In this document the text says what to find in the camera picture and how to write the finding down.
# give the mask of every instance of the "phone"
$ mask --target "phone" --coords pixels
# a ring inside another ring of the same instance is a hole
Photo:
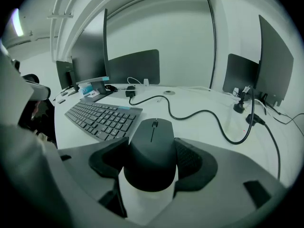
[[[66,100],[65,99],[61,99],[61,100],[59,100],[59,101],[57,101],[59,104],[61,104],[61,103],[63,103],[63,102],[65,102]]]

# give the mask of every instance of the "computer mouse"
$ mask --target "computer mouse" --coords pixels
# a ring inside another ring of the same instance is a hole
[[[126,151],[123,171],[128,182],[143,191],[161,191],[170,186],[175,170],[172,123],[160,118],[142,121]]]

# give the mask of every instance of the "keyboard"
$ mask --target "keyboard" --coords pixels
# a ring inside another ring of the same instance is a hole
[[[66,117],[86,134],[102,142],[130,136],[141,108],[79,102]]]

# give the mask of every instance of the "monitor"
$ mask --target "monitor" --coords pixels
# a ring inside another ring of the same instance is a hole
[[[223,91],[232,93],[234,88],[243,90],[246,86],[253,86],[257,70],[258,63],[235,54],[229,54]]]
[[[160,53],[158,50],[135,52],[109,60],[109,84],[127,84],[133,77],[143,83],[147,78],[152,85],[160,83]]]
[[[256,90],[284,100],[293,70],[294,58],[276,30],[259,15],[262,48]]]
[[[100,93],[95,97],[84,97],[82,101],[95,102],[111,94],[106,91],[108,53],[106,45],[107,9],[101,11],[80,34],[72,48],[72,62],[77,84],[91,83]]]
[[[73,71],[73,65],[68,62],[56,61],[56,66],[61,89],[70,87],[72,85],[72,79],[68,72]]]

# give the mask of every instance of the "white desk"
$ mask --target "white desk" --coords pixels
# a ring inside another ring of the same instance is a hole
[[[174,116],[183,117],[201,109],[208,109],[218,116],[225,133],[231,140],[238,141],[246,134],[248,124],[245,118],[251,112],[251,105],[243,114],[238,114],[232,110],[235,101],[220,93],[150,86],[137,91],[132,102],[136,103],[154,95],[164,95],[163,92],[166,90],[176,93],[175,95],[166,95]],[[58,104],[57,101],[61,98],[66,99],[66,101]],[[56,99],[55,132],[59,149],[97,143],[97,140],[77,128],[64,116],[72,106],[79,102],[80,98],[82,98],[81,94],[77,93],[71,96],[59,95]],[[99,100],[98,103],[129,106],[128,101],[129,98],[125,97],[125,92],[122,90]],[[184,121],[174,120],[169,116],[166,100],[160,98],[152,99],[136,107],[143,109],[140,119],[136,123],[136,128],[144,119],[163,118],[172,122],[175,137],[201,141],[242,153],[253,159],[273,176],[277,175],[276,149],[267,129],[260,124],[256,124],[252,128],[244,143],[232,145],[224,139],[216,119],[209,113],[200,113]],[[303,163],[304,138],[293,123],[283,125],[276,122],[271,116],[265,116],[262,106],[258,104],[256,104],[255,113],[267,123],[277,141],[281,154],[281,182],[289,187],[295,181]],[[229,116],[231,116],[230,125],[227,127]]]

